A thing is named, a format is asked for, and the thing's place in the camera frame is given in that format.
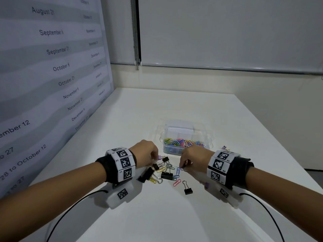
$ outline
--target hand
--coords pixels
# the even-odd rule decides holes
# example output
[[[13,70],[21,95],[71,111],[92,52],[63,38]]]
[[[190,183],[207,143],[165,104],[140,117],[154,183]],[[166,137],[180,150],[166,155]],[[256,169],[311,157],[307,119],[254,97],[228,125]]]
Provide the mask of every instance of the hand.
[[[213,151],[202,146],[192,145],[183,150],[179,166],[184,166],[184,171],[188,173],[192,171],[206,173],[213,154]]]
[[[152,141],[141,140],[129,148],[137,159],[137,168],[151,166],[158,160],[158,148]]]

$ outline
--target person's left hand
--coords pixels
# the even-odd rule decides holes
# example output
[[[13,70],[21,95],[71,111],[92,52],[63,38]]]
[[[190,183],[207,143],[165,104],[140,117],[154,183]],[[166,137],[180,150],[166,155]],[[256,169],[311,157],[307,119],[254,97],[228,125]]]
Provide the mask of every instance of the person's left hand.
[[[141,140],[129,148],[137,159],[137,167],[151,166],[158,160],[158,148],[152,141]]]

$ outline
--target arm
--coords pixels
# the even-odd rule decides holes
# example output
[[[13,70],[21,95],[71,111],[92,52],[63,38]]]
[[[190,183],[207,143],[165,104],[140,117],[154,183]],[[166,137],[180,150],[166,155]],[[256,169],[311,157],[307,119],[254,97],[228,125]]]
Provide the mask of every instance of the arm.
[[[180,167],[206,173],[213,151],[201,146],[186,148]],[[286,179],[250,167],[245,176],[248,190],[281,212],[287,219],[318,241],[323,241],[323,195]]]
[[[251,167],[248,190],[265,200],[317,241],[323,241],[323,195],[286,179]]]
[[[158,158],[158,149],[152,142],[142,140],[130,150],[136,156],[136,168],[150,165],[152,158]],[[105,180],[105,169],[99,162],[94,162],[1,199],[1,241],[19,241],[25,238]]]

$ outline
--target tabletop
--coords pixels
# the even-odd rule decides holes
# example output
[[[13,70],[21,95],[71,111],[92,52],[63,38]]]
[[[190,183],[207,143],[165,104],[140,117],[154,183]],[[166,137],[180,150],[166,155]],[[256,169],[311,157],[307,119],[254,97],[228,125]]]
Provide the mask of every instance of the tabletop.
[[[67,142],[33,183],[94,162],[114,147],[131,147],[142,139],[153,141],[161,155],[162,123],[184,119],[203,123],[211,149],[223,145],[251,158],[255,167],[323,194],[321,187],[293,159],[269,131],[232,94],[117,88]],[[177,166],[179,156],[167,155]],[[133,180],[137,191],[127,202],[110,209],[98,193],[74,207],[56,227],[50,241],[281,241],[270,216],[245,197],[238,208],[204,190],[188,173],[184,185]],[[105,188],[100,185],[95,190]],[[286,241],[315,241],[266,205]],[[46,241],[57,217],[27,241]]]

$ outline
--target striped poster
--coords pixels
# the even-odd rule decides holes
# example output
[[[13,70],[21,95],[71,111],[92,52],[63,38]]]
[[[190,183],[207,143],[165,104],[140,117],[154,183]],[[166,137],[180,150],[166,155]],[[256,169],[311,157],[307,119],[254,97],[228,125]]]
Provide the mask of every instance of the striped poster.
[[[27,187],[113,91],[100,0],[1,0],[0,197]]]

